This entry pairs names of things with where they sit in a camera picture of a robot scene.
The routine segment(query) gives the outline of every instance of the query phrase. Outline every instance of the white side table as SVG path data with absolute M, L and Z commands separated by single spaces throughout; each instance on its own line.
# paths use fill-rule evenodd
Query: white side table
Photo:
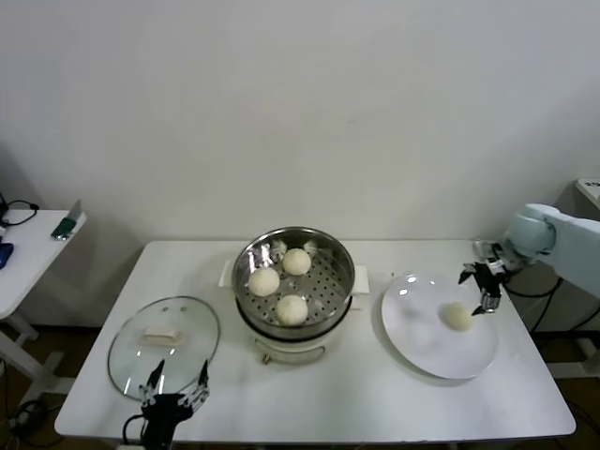
M 594 206 L 600 208 L 600 178 L 579 178 L 576 181 L 577 189 Z M 586 360 L 575 363 L 549 363 L 547 368 L 552 376 L 559 379 L 571 378 L 599 378 L 600 379 L 600 350 L 588 337 L 576 339 L 581 352 Z
M 21 348 L 26 339 L 38 338 L 38 333 L 16 312 L 21 301 L 36 285 L 44 272 L 70 242 L 51 238 L 52 231 L 68 211 L 39 210 L 31 220 L 16 227 L 7 228 L 3 242 L 14 245 L 7 265 L 0 270 L 0 320 L 5 320 L 21 334 L 16 341 L 0 332 L 0 356 L 32 380 L 22 401 L 39 397 L 43 392 L 67 394 L 73 379 L 53 375 L 63 354 L 52 352 L 43 364 Z M 5 219 L 18 222 L 27 218 L 31 210 L 10 210 Z M 73 235 L 86 220 L 82 215 Z

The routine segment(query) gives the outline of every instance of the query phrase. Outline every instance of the robotic arm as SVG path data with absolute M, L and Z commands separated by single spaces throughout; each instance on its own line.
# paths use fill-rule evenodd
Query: robotic arm
M 500 303 L 500 285 L 537 261 L 591 295 L 600 297 L 600 222 L 575 218 L 544 204 L 518 210 L 499 242 L 476 242 L 481 262 L 465 264 L 459 283 L 474 276 L 481 306 L 473 315 L 491 313 Z
M 134 415 L 126 421 L 123 426 L 123 441 L 126 446 L 120 446 L 118 450 L 171 450 L 177 425 L 188 420 L 208 399 L 210 395 L 208 360 L 204 361 L 198 380 L 187 394 L 158 393 L 158 380 L 164 366 L 165 360 L 163 359 L 158 363 L 157 368 L 150 373 L 146 385 L 140 385 L 142 414 Z M 127 437 L 128 423 L 139 417 L 146 420 L 141 435 L 142 446 L 130 446 Z

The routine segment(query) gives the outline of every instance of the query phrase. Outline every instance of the cable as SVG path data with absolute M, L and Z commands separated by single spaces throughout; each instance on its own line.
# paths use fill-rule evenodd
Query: cable
M 580 323 L 578 323 L 577 325 L 573 325 L 571 328 L 569 328 L 568 331 L 575 331 L 577 330 L 580 326 L 585 325 L 586 323 L 590 322 L 592 319 L 594 319 L 598 314 L 600 314 L 600 307 L 598 307 L 596 309 L 596 311 L 594 311 L 590 317 L 588 317 L 586 320 L 581 321 Z
M 56 441 L 52 441 L 52 442 L 48 442 L 48 443 L 34 443 L 34 442 L 29 442 L 24 437 L 21 437 L 19 439 L 21 441 L 23 441 L 24 443 L 26 443 L 27 445 L 29 445 L 30 447 L 34 447 L 34 448 L 49 448 L 49 447 L 54 447 L 55 445 L 58 445 L 59 443 L 61 443 L 62 441 L 65 440 L 65 438 L 63 438 L 62 436 L 60 438 L 58 438 Z
M 132 415 L 131 417 L 129 417 L 128 420 L 125 421 L 125 424 L 123 424 L 123 429 L 122 429 L 122 437 L 123 437 L 123 443 L 125 445 L 129 445 L 129 439 L 128 439 L 128 426 L 131 422 L 133 422 L 134 420 L 138 420 L 138 419 L 143 419 L 143 414 L 135 414 Z
M 550 295 L 547 298 L 546 305 L 544 306 L 544 310 L 542 311 L 542 314 L 540 314 L 540 317 L 537 319 L 537 322 L 535 323 L 535 325 L 532 326 L 530 333 L 533 333 L 535 330 L 537 330 L 537 327 L 539 326 L 539 324 L 542 322 L 542 320 L 546 316 L 546 313 L 548 312 L 548 308 L 550 308 L 550 304 L 552 303 L 552 299 L 554 298 L 554 294 L 556 293 L 556 291 L 559 290 L 559 288 L 563 284 L 563 281 L 564 281 L 564 279 L 559 278 L 556 281 L 556 284 L 554 285 L 554 287 L 550 291 L 548 291 L 550 293 Z
M 142 424 L 142 429 L 140 430 L 140 441 L 143 439 L 143 434 L 144 434 L 144 432 L 146 431 L 146 424 L 147 424 L 147 423 L 148 423 L 148 421 L 147 421 L 147 420 L 144 420 L 144 421 L 143 421 L 143 424 Z
M 0 360 L 0 362 L 4 367 L 4 414 L 8 420 L 11 416 L 10 412 L 8 411 L 8 364 L 4 359 Z
M 559 441 L 557 438 L 554 438 L 554 442 L 561 447 L 561 450 L 566 450 L 566 447 L 563 445 L 563 443 L 561 441 Z
M 37 214 L 38 214 L 38 210 L 39 210 L 39 205 L 35 204 L 35 203 L 31 203 L 27 200 L 22 200 L 22 199 L 17 199 L 17 200 L 13 200 L 10 202 L 7 202 L 7 199 L 4 197 L 4 195 L 2 195 L 2 192 L 0 192 L 0 204 L 3 205 L 3 212 L 0 213 L 0 216 L 4 215 L 4 212 L 6 212 L 7 210 L 10 209 L 10 206 L 15 204 L 15 203 L 23 203 L 26 204 L 27 206 L 29 206 L 29 209 L 31 209 L 33 211 L 33 213 L 31 214 L 31 216 L 24 218 L 23 220 L 20 220 L 19 222 L 8 222 L 6 220 L 3 220 L 2 217 L 0 217 L 0 225 L 7 228 L 7 227 L 16 227 L 17 225 L 23 225 L 25 222 L 28 222 L 29 220 L 31 220 L 32 218 L 34 218 Z
M 4 377 L 5 377 L 4 378 L 4 410 L 7 415 L 7 419 L 16 417 L 16 416 L 20 415 L 21 413 L 28 413 L 28 410 L 26 409 L 27 405 L 34 404 L 34 403 L 39 403 L 40 405 L 42 405 L 44 410 L 46 410 L 46 413 L 47 413 L 48 410 L 46 409 L 43 402 L 41 402 L 40 400 L 30 400 L 30 401 L 24 403 L 23 405 L 21 405 L 21 407 L 17 408 L 17 411 L 14 414 L 10 414 L 10 412 L 9 412 L 10 408 L 8 406 L 8 392 L 9 392 L 9 389 L 8 389 L 8 364 L 4 359 L 0 359 L 0 364 L 2 364 L 4 366 Z M 52 408 L 53 411 L 56 411 L 57 409 L 58 409 L 58 407 Z M 19 448 L 20 441 L 23 441 L 24 443 L 26 443 L 27 445 L 29 445 L 30 447 L 33 447 L 33 448 L 48 448 L 48 447 L 53 447 L 65 440 L 65 438 L 60 437 L 52 442 L 45 442 L 45 443 L 29 442 L 25 439 L 24 436 L 15 434 L 15 430 L 13 430 L 12 428 L 10 428 L 10 435 L 11 435 L 11 439 L 9 439 L 4 444 L 6 447 L 0 447 L 0 448 L 8 448 L 9 443 L 12 441 L 12 438 L 17 439 L 17 448 Z
M 572 402 L 571 400 L 565 400 L 565 401 L 566 401 L 567 405 L 569 405 L 571 407 L 572 410 L 573 410 L 573 408 L 575 408 L 574 413 L 576 413 L 576 415 L 578 415 L 579 418 L 582 418 L 583 421 L 586 424 L 588 424 L 588 426 L 591 429 L 593 429 L 598 436 L 600 436 L 600 426 L 598 425 L 598 423 L 595 420 L 593 420 L 592 417 L 579 405 Z
M 536 345 L 537 347 L 537 351 L 539 351 L 540 353 L 542 352 L 542 349 L 544 347 L 546 347 L 550 342 L 552 342 L 554 340 L 554 337 L 549 337 L 548 339 L 546 339 L 544 342 L 540 343 L 540 345 Z
M 523 292 L 513 291 L 511 288 L 509 288 L 505 284 L 503 286 L 508 293 L 511 293 L 513 295 L 518 295 L 519 297 L 542 298 L 542 297 L 547 297 L 549 295 L 554 294 L 561 287 L 561 284 L 563 284 L 563 279 L 561 277 L 559 277 L 559 279 L 556 280 L 556 283 L 554 283 L 554 286 L 552 286 L 552 289 L 550 289 L 547 292 L 542 292 L 542 293 L 523 293 Z
M 26 204 L 27 206 L 29 206 L 29 209 L 31 209 L 33 211 L 33 213 L 31 214 L 31 216 L 26 217 L 19 222 L 6 222 L 5 220 L 2 220 L 2 225 L 4 227 L 16 227 L 17 225 L 23 225 L 25 222 L 28 222 L 29 220 L 31 220 L 38 214 L 39 206 L 35 203 L 28 202 L 27 200 L 13 200 L 12 202 L 7 203 L 7 207 L 10 208 L 10 206 L 15 203 Z
M 64 404 L 65 403 L 61 403 L 59 405 L 52 406 L 52 407 L 48 408 L 48 413 L 51 413 L 52 411 L 60 410 L 63 407 Z

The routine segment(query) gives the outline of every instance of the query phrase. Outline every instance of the white wall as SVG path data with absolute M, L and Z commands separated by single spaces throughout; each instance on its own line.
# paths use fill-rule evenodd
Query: white wall
M 101 323 L 152 239 L 494 235 L 600 173 L 598 42 L 595 0 L 4 1 L 0 184 L 90 217 L 25 307 Z

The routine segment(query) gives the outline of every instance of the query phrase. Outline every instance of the steamed bun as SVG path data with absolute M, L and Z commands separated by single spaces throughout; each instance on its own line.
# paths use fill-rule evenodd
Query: steamed bun
M 283 257 L 283 270 L 290 275 L 304 275 L 310 269 L 310 256 L 301 248 L 292 248 Z
M 275 314 L 282 325 L 299 325 L 308 317 L 308 305 L 298 295 L 286 295 L 277 302 Z
M 247 282 L 250 292 L 258 297 L 268 297 L 279 289 L 279 274 L 271 267 L 252 272 Z
M 457 331 L 467 331 L 473 326 L 471 311 L 462 302 L 446 305 L 442 315 L 445 322 Z

